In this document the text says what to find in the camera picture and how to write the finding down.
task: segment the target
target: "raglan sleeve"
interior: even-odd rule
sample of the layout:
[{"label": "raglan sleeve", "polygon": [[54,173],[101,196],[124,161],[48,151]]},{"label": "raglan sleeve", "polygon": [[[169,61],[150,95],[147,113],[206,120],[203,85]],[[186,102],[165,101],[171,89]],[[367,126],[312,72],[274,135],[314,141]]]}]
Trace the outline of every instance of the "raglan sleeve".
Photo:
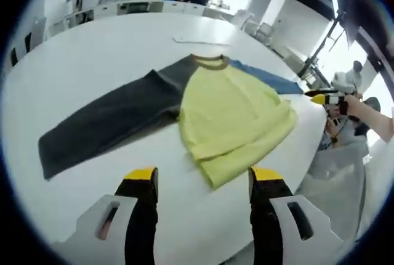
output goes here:
[{"label": "raglan sleeve", "polygon": [[63,120],[38,141],[44,178],[50,179],[116,147],[125,139],[175,121],[193,74],[181,61],[125,84]]}]

